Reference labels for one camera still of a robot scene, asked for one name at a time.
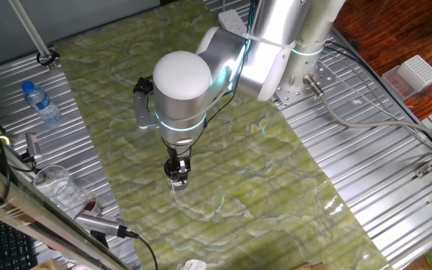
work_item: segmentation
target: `black keyboard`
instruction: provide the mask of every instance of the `black keyboard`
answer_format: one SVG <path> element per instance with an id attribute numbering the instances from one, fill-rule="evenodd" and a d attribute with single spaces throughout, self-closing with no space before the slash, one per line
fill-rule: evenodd
<path id="1" fill-rule="evenodd" d="M 36 265 L 32 239 L 0 222 L 0 270 L 29 270 Z"/>

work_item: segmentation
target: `clear plastic cup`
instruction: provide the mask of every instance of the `clear plastic cup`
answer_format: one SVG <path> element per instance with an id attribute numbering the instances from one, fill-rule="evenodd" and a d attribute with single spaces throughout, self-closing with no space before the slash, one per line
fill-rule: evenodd
<path id="1" fill-rule="evenodd" d="M 78 206 L 89 197 L 89 193 L 76 186 L 69 172 L 59 165 L 44 167 L 36 175 L 33 185 L 60 209 Z"/>

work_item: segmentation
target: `green patterned surface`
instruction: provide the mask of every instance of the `green patterned surface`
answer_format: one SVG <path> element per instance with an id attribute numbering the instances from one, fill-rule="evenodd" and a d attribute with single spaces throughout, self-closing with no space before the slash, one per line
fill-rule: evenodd
<path id="1" fill-rule="evenodd" d="M 169 189 L 166 149 L 155 129 L 138 130 L 131 90 L 160 57 L 194 51 L 215 25 L 201 1 L 185 0 L 56 45 L 127 225 L 149 241 L 160 269 L 190 259 L 209 269 L 290 269 L 305 261 L 385 267 L 271 102 L 237 94 L 194 147 L 189 187 Z M 143 268 L 153 269 L 146 247 L 134 244 Z"/>

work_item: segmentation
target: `water bottle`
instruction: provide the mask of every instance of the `water bottle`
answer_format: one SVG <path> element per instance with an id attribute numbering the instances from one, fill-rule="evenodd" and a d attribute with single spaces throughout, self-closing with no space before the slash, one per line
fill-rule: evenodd
<path id="1" fill-rule="evenodd" d="M 56 123 L 61 118 L 58 107 L 51 102 L 46 92 L 35 86 L 32 82 L 21 85 L 25 101 L 33 108 L 39 117 L 46 123 Z"/>

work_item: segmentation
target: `robotic arm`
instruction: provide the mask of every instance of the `robotic arm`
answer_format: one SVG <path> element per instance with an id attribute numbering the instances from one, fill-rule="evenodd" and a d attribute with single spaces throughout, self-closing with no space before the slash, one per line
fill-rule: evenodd
<path id="1" fill-rule="evenodd" d="M 288 78 L 290 86 L 303 87 L 303 77 L 315 71 L 313 63 L 344 0 L 312 2 L 253 2 L 253 25 L 243 37 L 213 27 L 196 53 L 165 55 L 153 72 L 154 115 L 146 106 L 151 92 L 135 88 L 137 123 L 158 128 L 169 155 L 164 171 L 175 189 L 188 185 L 191 151 L 207 125 L 206 112 L 225 94 L 237 89 L 267 101 Z"/>

